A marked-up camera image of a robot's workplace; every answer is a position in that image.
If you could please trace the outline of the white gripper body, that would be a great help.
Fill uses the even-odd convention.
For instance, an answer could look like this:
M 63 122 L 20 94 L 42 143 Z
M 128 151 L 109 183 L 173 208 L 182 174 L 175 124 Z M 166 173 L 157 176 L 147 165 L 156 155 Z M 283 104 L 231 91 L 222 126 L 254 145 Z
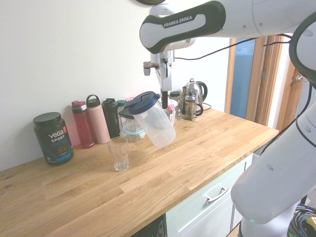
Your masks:
M 161 91 L 170 91 L 172 89 L 171 66 L 167 63 L 159 64 L 156 69 Z

